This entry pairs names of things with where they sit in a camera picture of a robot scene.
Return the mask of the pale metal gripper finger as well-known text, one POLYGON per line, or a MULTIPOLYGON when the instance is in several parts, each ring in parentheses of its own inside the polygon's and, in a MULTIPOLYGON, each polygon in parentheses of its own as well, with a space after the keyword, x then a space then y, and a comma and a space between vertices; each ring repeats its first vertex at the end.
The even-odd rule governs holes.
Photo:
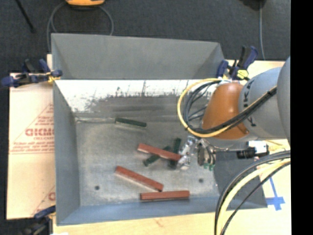
POLYGON ((181 155, 194 155, 196 152, 196 146, 198 145, 198 139, 189 135, 186 142, 181 149, 181 155))
POLYGON ((188 170, 191 164, 191 157, 183 155, 177 162, 176 168, 179 170, 188 170))

